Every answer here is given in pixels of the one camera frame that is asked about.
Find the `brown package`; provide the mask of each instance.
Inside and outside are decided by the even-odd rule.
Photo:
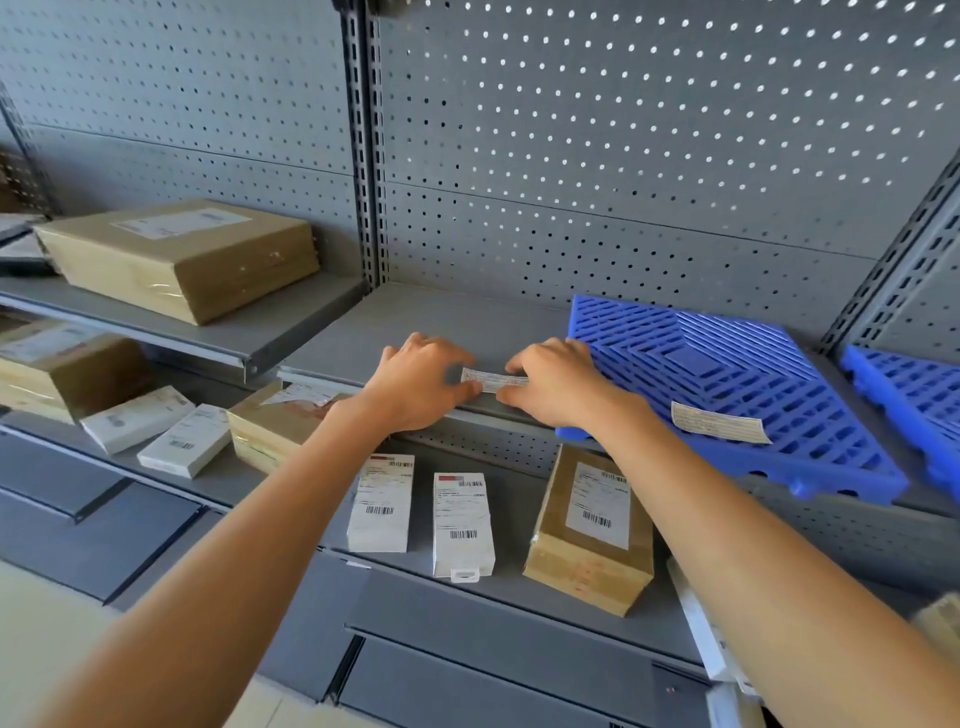
[[[0,404],[11,409],[73,424],[152,383],[139,345],[117,334],[50,319],[0,333]]]
[[[629,541],[625,542],[629,549],[568,527],[567,512],[580,463],[623,476],[609,458],[561,446],[523,575],[623,617],[654,577],[653,523],[630,492]]]
[[[73,285],[205,324],[320,270],[308,223],[195,200],[35,228]]]
[[[227,411],[237,457],[267,474],[306,442],[335,401],[347,397],[337,395],[322,405],[306,400],[264,404],[282,389],[282,382],[272,382]]]

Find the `blue plastic grid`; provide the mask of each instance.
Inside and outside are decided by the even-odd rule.
[[[645,397],[760,418],[772,445],[676,430],[717,469],[762,473],[799,497],[856,493],[888,504],[907,479],[780,327],[673,308],[575,296],[569,335],[608,379]],[[558,430],[583,439],[581,430]]]
[[[840,366],[853,374],[856,391],[881,405],[924,452],[930,477],[960,502],[960,367],[851,346]]]

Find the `white box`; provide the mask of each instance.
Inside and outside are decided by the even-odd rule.
[[[734,683],[721,683],[707,693],[710,728],[764,728],[760,702]]]
[[[960,666],[960,594],[941,596],[910,621],[938,651]]]
[[[357,482],[347,548],[358,553],[406,551],[413,491],[413,455],[371,455]]]
[[[482,473],[434,473],[433,575],[472,583],[493,573],[493,533]]]
[[[707,676],[710,680],[737,683],[747,694],[756,695],[754,687],[727,648],[727,642],[720,628],[710,620],[704,605],[700,603],[690,582],[686,580],[680,564],[671,556],[666,562],[666,568],[670,572],[673,586],[680,598],[686,623],[690,627],[690,632],[693,633],[693,641],[697,644],[700,658],[704,661]]]
[[[227,410],[201,404],[141,450],[136,459],[144,468],[193,478],[229,441]]]
[[[80,424],[107,455],[113,455],[166,431],[193,409],[190,400],[166,386],[90,415]]]

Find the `barcode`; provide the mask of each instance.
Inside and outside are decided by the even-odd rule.
[[[602,525],[604,528],[610,528],[612,523],[610,519],[605,519],[603,516],[597,516],[595,513],[590,513],[589,511],[581,511],[580,515],[583,516],[588,521],[593,521],[599,525]]]

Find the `label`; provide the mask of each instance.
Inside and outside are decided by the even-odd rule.
[[[676,401],[670,402],[670,417],[674,426],[684,432],[722,437],[724,440],[741,443],[772,444],[767,433],[763,431],[763,421],[754,417],[707,412],[706,409],[697,409]]]
[[[124,220],[120,223],[110,223],[116,228],[146,237],[151,240],[163,240],[167,237],[187,235],[190,232],[222,228],[225,225],[237,225],[250,222],[253,218],[237,215],[233,212],[205,207],[190,212],[175,212],[170,215],[156,215],[155,217],[141,217],[133,220]]]
[[[33,364],[40,359],[58,356],[103,334],[83,324],[59,324],[43,331],[11,341],[0,347],[0,356]]]
[[[627,478],[577,463],[566,527],[606,544],[630,549],[630,484]]]
[[[333,395],[318,389],[314,384],[300,384],[294,382],[286,389],[266,399],[263,404],[277,404],[282,401],[309,401],[322,406],[333,399]]]
[[[464,367],[460,381],[479,381],[483,384],[483,391],[489,395],[496,394],[500,387],[525,387],[530,383],[530,379],[526,376],[495,375],[490,372],[477,372],[467,367]]]
[[[453,584],[476,584],[480,581],[480,570],[479,568],[451,569],[450,581]]]

